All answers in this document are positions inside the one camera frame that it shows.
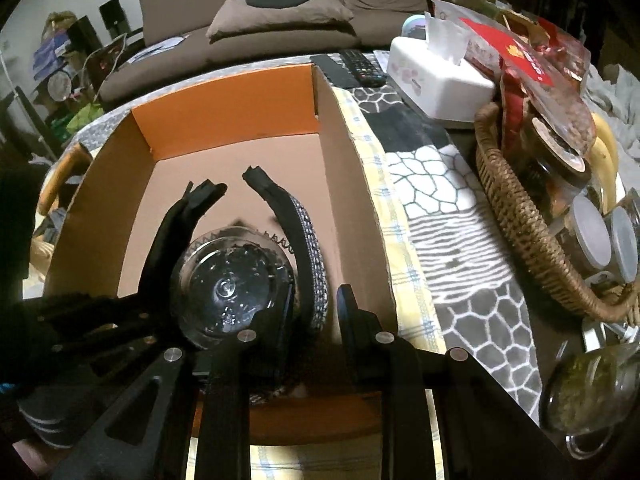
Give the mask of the glass jar with black lid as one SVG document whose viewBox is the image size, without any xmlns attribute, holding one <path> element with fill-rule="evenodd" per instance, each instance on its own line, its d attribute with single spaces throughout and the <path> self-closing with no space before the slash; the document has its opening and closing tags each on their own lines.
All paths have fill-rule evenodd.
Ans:
<svg viewBox="0 0 640 480">
<path fill-rule="evenodd" d="M 287 308 L 294 272 L 284 250 L 246 226 L 227 226 L 191 243 L 172 274 L 180 328 L 210 349 L 247 330 L 262 311 Z"/>
</svg>

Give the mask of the black rhinestone headband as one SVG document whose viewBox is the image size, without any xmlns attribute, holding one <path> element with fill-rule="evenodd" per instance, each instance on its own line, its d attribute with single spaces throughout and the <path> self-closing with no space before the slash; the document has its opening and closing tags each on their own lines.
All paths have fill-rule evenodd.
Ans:
<svg viewBox="0 0 640 480">
<path fill-rule="evenodd" d="M 297 268 L 299 311 L 297 319 L 320 333 L 329 307 L 329 283 L 318 236 L 302 203 L 260 168 L 248 167 L 246 184 L 270 207 L 292 249 Z"/>
</svg>

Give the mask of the yellow plaid tablecloth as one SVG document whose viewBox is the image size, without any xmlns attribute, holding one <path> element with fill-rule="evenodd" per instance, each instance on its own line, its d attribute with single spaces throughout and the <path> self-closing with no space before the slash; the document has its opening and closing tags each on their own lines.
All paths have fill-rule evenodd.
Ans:
<svg viewBox="0 0 640 480">
<path fill-rule="evenodd" d="M 255 74 L 189 87 L 189 114 L 206 140 L 206 156 L 221 162 L 208 175 L 229 192 L 196 232 L 237 224 L 284 237 L 267 204 L 243 183 L 262 166 L 310 213 L 333 286 L 359 272 L 382 290 L 389 306 L 375 312 L 418 349 L 445 349 L 432 294 L 410 240 L 408 217 L 393 189 L 388 151 L 368 120 L 371 103 L 309 76 L 303 82 L 258 84 Z"/>
</svg>

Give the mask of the orange cardboard box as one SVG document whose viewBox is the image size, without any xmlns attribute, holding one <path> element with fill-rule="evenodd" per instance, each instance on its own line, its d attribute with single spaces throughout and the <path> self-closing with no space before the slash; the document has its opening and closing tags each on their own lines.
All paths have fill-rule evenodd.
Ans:
<svg viewBox="0 0 640 480">
<path fill-rule="evenodd" d="M 329 288 L 394 330 L 396 301 L 381 223 L 337 97 L 309 64 L 194 84 L 135 107 L 108 138 L 70 205 L 49 269 L 49 296 L 125 297 L 139 286 L 152 240 L 188 186 L 227 192 L 196 222 L 282 236 L 244 181 L 260 167 L 296 197 L 317 232 Z"/>
</svg>

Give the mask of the grey stone pattern table mat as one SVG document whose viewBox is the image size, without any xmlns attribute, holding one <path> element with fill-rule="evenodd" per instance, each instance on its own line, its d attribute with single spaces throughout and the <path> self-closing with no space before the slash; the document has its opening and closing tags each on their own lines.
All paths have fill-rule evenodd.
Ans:
<svg viewBox="0 0 640 480">
<path fill-rule="evenodd" d="M 234 75 L 198 77 L 134 101 L 85 128 L 82 140 L 100 152 L 135 107 Z M 370 92 L 356 91 L 359 103 L 374 106 L 368 120 L 372 127 L 378 119 L 399 122 L 405 115 L 393 98 L 376 100 Z M 388 151 L 393 189 L 408 217 L 410 240 L 432 294 L 444 350 L 468 350 L 527 414 L 536 416 L 541 379 L 526 302 L 477 178 L 443 134 L 419 139 L 414 127 L 400 127 L 389 136 L 373 130 Z"/>
</svg>

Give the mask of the glass jar of herbs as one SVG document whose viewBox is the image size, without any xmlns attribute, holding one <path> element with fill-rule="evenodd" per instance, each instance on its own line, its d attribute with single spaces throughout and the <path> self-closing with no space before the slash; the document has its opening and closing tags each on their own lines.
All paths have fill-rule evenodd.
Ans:
<svg viewBox="0 0 640 480">
<path fill-rule="evenodd" d="M 574 460 L 589 460 L 612 438 L 639 395 L 639 345 L 616 344 L 559 362 L 544 394 L 542 420 L 564 434 Z"/>
</svg>

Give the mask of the brown cushion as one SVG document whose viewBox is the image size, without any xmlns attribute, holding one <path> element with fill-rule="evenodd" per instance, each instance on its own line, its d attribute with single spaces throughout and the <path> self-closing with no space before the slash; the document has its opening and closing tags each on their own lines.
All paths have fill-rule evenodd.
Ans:
<svg viewBox="0 0 640 480">
<path fill-rule="evenodd" d="M 340 0 L 309 0 L 285 9 L 261 9 L 245 0 L 226 0 L 206 32 L 210 42 L 254 32 L 280 32 L 348 24 L 354 18 Z"/>
</svg>

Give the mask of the brown sofa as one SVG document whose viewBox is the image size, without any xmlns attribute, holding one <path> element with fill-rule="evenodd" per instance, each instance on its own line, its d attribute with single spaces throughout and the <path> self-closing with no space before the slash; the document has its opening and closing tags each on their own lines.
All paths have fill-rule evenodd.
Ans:
<svg viewBox="0 0 640 480">
<path fill-rule="evenodd" d="M 426 0 L 307 0 L 282 9 L 254 6 L 254 0 L 139 2 L 145 44 L 157 47 L 168 39 L 178 44 L 127 61 L 108 75 L 100 89 L 108 108 L 234 64 L 387 48 L 409 16 L 427 9 Z"/>
</svg>

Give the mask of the wicker basket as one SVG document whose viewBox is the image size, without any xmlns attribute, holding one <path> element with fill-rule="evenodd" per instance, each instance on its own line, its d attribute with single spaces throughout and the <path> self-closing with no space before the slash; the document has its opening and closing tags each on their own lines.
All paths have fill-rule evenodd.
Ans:
<svg viewBox="0 0 640 480">
<path fill-rule="evenodd" d="M 567 311 L 602 322 L 626 320 L 639 307 L 639 283 L 597 296 L 580 277 L 498 147 L 500 106 L 475 114 L 476 166 L 500 231 L 537 284 Z"/>
</svg>

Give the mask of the black remote control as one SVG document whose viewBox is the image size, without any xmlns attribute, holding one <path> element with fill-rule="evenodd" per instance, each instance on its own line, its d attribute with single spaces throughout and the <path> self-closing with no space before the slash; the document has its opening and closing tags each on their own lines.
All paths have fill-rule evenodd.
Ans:
<svg viewBox="0 0 640 480">
<path fill-rule="evenodd" d="M 310 60 L 322 71 L 326 79 L 342 89 L 381 88 L 386 84 L 386 75 L 358 50 L 348 49 L 338 52 L 335 61 L 328 54 L 313 55 Z"/>
</svg>

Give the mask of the white tissue box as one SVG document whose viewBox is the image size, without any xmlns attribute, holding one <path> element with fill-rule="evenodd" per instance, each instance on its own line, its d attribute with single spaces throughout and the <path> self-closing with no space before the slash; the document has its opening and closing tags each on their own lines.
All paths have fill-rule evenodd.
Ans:
<svg viewBox="0 0 640 480">
<path fill-rule="evenodd" d="M 472 124 L 476 112 L 492 101 L 495 83 L 465 57 L 469 37 L 435 47 L 427 40 L 396 37 L 390 44 L 390 81 L 429 118 L 447 124 Z"/>
</svg>

